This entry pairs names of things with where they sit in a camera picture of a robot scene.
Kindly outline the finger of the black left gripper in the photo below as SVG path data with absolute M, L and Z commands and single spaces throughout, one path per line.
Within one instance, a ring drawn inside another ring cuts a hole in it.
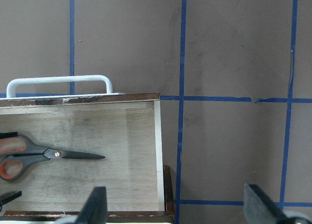
M 5 206 L 9 202 L 19 198 L 22 195 L 22 191 L 10 191 L 0 195 L 0 211 L 5 211 Z
M 7 139 L 12 137 L 17 137 L 18 132 L 6 132 L 6 133 L 0 133 L 0 139 Z

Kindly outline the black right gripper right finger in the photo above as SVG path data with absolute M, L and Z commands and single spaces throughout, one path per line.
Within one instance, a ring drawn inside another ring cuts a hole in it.
M 244 217 L 249 224 L 310 224 L 306 215 L 282 211 L 256 184 L 244 184 Z

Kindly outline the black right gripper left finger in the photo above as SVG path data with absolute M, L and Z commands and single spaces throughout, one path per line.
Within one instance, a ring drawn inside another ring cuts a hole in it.
M 94 187 L 76 218 L 77 224 L 105 224 L 108 219 L 107 193 L 105 186 Z

